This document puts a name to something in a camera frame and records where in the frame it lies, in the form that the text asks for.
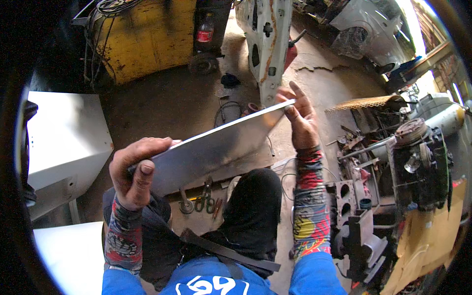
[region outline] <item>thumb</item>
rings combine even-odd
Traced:
[[[302,116],[300,116],[300,113],[293,105],[285,107],[285,115],[287,116],[288,120],[292,122],[292,125],[302,121]]]
[[[141,209],[149,204],[154,168],[155,165],[152,161],[143,160],[139,163],[138,169],[136,169],[133,183],[126,194],[126,199],[131,206],[135,207],[134,210]]]

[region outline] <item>hand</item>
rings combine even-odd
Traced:
[[[292,143],[296,150],[309,149],[317,146],[318,117],[306,94],[294,81],[290,88],[279,87],[275,96],[277,102],[296,99],[295,104],[286,107],[285,115],[292,123]]]
[[[149,204],[154,163],[148,158],[166,151],[181,140],[172,138],[145,137],[126,148],[116,151],[110,163],[110,176],[117,192],[119,203],[130,211],[136,211]],[[128,175],[128,167],[139,163],[133,180]]]

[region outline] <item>fingernail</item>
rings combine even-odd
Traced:
[[[146,166],[146,165],[141,165],[141,172],[143,172],[146,175],[151,174],[152,167],[149,167],[149,166]]]

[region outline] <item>plastic bottle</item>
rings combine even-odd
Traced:
[[[199,51],[205,52],[211,49],[211,41],[213,39],[213,32],[215,30],[212,16],[212,13],[207,13],[205,20],[198,29],[196,47]]]

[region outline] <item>tattoo sleeve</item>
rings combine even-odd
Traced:
[[[115,194],[105,236],[105,269],[121,269],[138,277],[143,262],[142,210],[129,211]]]
[[[321,158],[319,146],[297,151],[293,227],[295,261],[315,252],[331,254],[329,210],[323,194]]]

